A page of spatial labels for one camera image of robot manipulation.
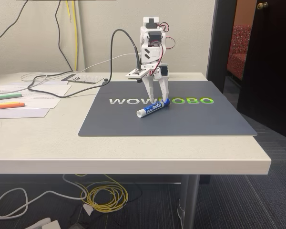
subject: floor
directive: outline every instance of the floor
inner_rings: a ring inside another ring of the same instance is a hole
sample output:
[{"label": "floor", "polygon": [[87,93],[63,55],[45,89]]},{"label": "floor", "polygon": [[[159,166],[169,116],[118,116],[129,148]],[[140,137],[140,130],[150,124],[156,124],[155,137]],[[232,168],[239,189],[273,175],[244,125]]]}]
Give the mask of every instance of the floor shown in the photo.
[{"label": "floor", "polygon": [[[239,88],[229,79],[224,95],[235,107]],[[212,176],[208,185],[200,185],[195,229],[286,229],[286,138],[245,117],[258,132],[257,142],[272,159],[265,176]],[[18,187],[0,184],[0,195]],[[65,195],[79,195],[68,184],[55,182],[23,183],[29,199],[51,189]],[[125,185],[129,199],[140,196],[134,184]],[[143,195],[127,204],[124,211],[108,214],[93,212],[88,217],[78,201],[47,194],[30,204],[21,218],[1,220],[0,229],[24,229],[40,219],[58,220],[62,229],[80,222],[86,229],[181,229],[177,216],[180,185],[140,185]],[[24,202],[20,191],[10,193],[0,203],[0,215],[8,214]]]}]

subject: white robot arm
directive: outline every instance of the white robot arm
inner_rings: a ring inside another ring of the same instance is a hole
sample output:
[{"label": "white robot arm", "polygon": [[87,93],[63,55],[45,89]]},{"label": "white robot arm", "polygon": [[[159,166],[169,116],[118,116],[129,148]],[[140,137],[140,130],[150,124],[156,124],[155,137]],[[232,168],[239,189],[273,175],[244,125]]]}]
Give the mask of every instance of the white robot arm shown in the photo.
[{"label": "white robot arm", "polygon": [[166,51],[166,35],[159,26],[159,17],[144,17],[141,27],[141,69],[134,69],[126,75],[129,79],[143,82],[151,103],[154,103],[153,80],[159,81],[162,98],[168,98],[168,64],[161,63]]}]

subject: table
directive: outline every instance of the table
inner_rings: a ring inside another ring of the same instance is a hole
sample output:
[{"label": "table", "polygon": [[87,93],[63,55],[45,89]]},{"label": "table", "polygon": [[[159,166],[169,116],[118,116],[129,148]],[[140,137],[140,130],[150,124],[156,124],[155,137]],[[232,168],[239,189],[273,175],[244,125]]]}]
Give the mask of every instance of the table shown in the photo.
[{"label": "table", "polygon": [[[0,75],[0,84],[21,75]],[[112,80],[127,81],[125,75],[113,73]],[[170,73],[169,80],[206,78]],[[71,84],[68,94],[89,87]],[[252,136],[78,137],[98,90],[62,99],[45,118],[0,119],[0,174],[183,174],[178,214],[191,229],[200,174],[268,173],[271,159]],[[157,144],[161,138],[165,146]]]}]

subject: mat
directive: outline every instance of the mat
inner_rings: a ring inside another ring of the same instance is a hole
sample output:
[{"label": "mat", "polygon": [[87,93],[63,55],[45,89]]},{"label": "mat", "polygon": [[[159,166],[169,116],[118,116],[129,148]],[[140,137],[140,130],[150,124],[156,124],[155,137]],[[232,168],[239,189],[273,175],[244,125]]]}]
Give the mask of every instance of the mat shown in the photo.
[{"label": "mat", "polygon": [[[155,98],[161,95],[154,82]],[[256,135],[212,82],[169,82],[169,99],[168,107],[138,118],[151,104],[144,84],[110,82],[100,88],[79,136]]]}]

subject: expo marker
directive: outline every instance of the expo marker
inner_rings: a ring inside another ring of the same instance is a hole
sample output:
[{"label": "expo marker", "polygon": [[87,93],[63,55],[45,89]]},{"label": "expo marker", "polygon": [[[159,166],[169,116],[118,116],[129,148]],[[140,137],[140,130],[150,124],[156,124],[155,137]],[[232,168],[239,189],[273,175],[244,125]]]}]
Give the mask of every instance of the expo marker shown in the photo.
[{"label": "expo marker", "polygon": [[163,102],[163,101],[157,102],[155,104],[152,104],[150,106],[147,106],[147,107],[137,111],[137,116],[139,118],[142,118],[142,117],[144,117],[144,116],[146,116],[146,115],[148,115],[154,111],[160,110],[162,107],[165,107],[168,104],[170,104],[169,99],[167,99],[165,102]]}]

